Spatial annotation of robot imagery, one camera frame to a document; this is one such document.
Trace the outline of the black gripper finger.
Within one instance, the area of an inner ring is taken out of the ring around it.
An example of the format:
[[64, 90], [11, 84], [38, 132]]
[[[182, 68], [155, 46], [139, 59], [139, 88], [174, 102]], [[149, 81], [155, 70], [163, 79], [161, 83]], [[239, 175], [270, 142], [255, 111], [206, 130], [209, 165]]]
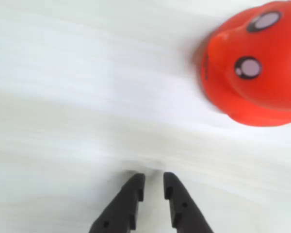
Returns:
[[172, 227], [178, 233], [213, 233], [202, 212], [180, 179], [163, 174], [164, 198], [169, 201]]
[[145, 174], [136, 173], [94, 221], [91, 233], [129, 233], [136, 230], [139, 202], [144, 200]]

